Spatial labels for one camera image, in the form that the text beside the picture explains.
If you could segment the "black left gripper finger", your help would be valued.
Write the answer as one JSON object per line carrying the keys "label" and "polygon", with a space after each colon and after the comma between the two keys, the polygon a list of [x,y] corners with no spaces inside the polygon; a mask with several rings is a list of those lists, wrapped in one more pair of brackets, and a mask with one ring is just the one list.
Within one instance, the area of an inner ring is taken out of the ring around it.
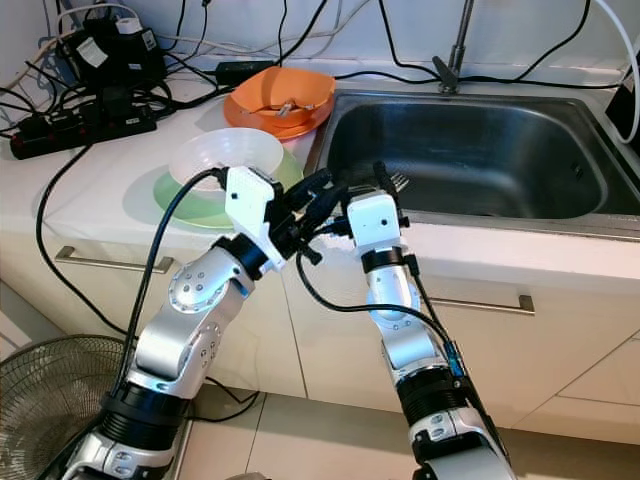
{"label": "black left gripper finger", "polygon": [[316,193],[305,211],[305,228],[319,229],[332,216],[343,198],[346,198],[347,186],[333,186]]}
{"label": "black left gripper finger", "polygon": [[332,183],[332,173],[326,168],[306,175],[300,182],[291,187],[291,197],[314,197],[325,191]]}

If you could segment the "small black power adapter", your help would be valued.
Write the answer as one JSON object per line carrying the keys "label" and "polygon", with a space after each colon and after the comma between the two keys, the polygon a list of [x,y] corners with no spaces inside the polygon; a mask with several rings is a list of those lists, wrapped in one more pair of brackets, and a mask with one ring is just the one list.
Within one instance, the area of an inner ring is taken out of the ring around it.
{"label": "small black power adapter", "polygon": [[220,61],[216,64],[212,77],[221,87],[234,88],[275,64],[275,61],[270,60]]}

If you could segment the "black battery charger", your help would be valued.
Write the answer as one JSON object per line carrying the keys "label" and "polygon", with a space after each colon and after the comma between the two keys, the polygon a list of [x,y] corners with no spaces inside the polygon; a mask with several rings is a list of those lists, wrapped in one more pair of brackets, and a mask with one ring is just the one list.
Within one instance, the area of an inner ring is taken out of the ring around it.
{"label": "black battery charger", "polygon": [[87,19],[60,46],[76,82],[88,87],[137,86],[166,76],[164,51],[151,28],[132,17]]}

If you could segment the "small silver white object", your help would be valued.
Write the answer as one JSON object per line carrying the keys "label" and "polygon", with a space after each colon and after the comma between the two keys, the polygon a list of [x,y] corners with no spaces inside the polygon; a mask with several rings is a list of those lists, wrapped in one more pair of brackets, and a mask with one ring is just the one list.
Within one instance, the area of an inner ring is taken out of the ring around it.
{"label": "small silver white object", "polygon": [[284,101],[283,104],[273,106],[274,115],[278,118],[284,118],[284,116],[291,115],[293,111],[297,110],[310,110],[314,108],[312,105],[302,104],[302,102],[296,99],[289,99]]}

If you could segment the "black power strip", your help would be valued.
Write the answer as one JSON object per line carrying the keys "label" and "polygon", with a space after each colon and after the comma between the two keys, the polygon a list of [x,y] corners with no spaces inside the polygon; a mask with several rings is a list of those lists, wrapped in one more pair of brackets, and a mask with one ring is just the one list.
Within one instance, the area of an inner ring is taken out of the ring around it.
{"label": "black power strip", "polygon": [[154,114],[147,108],[134,106],[128,113],[113,116],[97,102],[87,102],[78,111],[60,111],[20,120],[9,146],[17,159],[29,159],[156,129]]}

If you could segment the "grey floor fan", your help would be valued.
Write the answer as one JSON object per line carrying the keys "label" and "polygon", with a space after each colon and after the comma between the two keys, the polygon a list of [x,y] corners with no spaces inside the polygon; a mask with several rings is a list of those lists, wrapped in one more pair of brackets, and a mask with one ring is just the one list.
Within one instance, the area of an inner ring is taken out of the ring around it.
{"label": "grey floor fan", "polygon": [[109,335],[32,343],[1,361],[1,480],[58,480],[123,356]]}

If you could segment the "chrome sink faucet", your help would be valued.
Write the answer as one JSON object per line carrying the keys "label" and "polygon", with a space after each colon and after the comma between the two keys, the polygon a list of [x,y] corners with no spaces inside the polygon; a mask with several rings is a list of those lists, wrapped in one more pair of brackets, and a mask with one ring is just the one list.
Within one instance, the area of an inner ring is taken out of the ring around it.
{"label": "chrome sink faucet", "polygon": [[463,0],[460,27],[458,27],[456,41],[452,45],[448,60],[440,59],[439,56],[434,56],[431,59],[436,68],[436,74],[439,76],[439,92],[444,95],[453,95],[453,93],[460,91],[461,72],[463,64],[465,64],[466,38],[472,13],[474,13],[474,5],[475,0]]}

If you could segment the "stainless steel kitchen sink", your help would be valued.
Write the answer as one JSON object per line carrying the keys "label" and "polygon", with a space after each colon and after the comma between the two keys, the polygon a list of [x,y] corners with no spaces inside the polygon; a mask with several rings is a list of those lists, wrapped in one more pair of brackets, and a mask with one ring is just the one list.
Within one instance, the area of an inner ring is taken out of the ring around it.
{"label": "stainless steel kitchen sink", "polygon": [[640,241],[640,161],[577,99],[342,90],[306,173],[408,180],[415,223]]}

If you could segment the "orange plastic bowl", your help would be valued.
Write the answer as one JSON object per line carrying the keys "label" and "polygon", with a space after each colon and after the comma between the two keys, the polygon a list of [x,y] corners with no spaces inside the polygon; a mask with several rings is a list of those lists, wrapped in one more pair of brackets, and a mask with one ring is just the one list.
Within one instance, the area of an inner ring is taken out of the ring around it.
{"label": "orange plastic bowl", "polygon": [[[312,105],[310,110],[330,106],[337,91],[337,79],[329,74],[293,67],[270,67],[262,70],[230,93],[233,100],[244,110],[260,115],[274,114],[273,106],[296,99],[302,104]],[[298,122],[300,110],[282,119]]]}

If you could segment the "orange plastic plate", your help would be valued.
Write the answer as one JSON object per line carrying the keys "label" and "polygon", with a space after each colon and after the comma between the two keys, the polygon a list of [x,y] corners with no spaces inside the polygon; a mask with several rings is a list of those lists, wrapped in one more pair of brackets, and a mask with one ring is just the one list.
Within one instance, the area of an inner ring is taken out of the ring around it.
{"label": "orange plastic plate", "polygon": [[332,108],[325,106],[319,110],[300,110],[301,118],[298,122],[287,118],[280,119],[275,114],[260,115],[250,113],[228,99],[224,102],[223,115],[230,127],[252,128],[257,131],[268,132],[280,141],[293,140],[302,134],[316,131],[332,115]]}

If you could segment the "white kitchen cabinet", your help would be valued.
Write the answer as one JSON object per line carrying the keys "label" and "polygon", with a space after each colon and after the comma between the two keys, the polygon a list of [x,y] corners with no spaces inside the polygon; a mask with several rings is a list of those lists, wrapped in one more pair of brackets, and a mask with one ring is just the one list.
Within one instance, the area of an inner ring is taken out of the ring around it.
{"label": "white kitchen cabinet", "polygon": [[[142,264],[154,227],[122,215],[115,232],[46,227],[47,252],[69,244],[78,257]],[[1,220],[3,282],[65,332],[113,334],[47,270],[32,227],[31,214]],[[178,266],[219,233],[170,227],[160,257],[177,262],[157,275],[143,323]],[[500,428],[640,444],[640,241],[426,223],[404,239],[430,298],[517,306],[518,294],[532,297],[535,316],[434,305]],[[324,261],[307,273],[317,291],[339,305],[364,302],[351,242],[324,237],[315,246]],[[58,266],[110,320],[127,324],[141,271]],[[262,279],[224,338],[212,375],[233,387],[401,411],[374,321],[326,310],[292,266]]]}

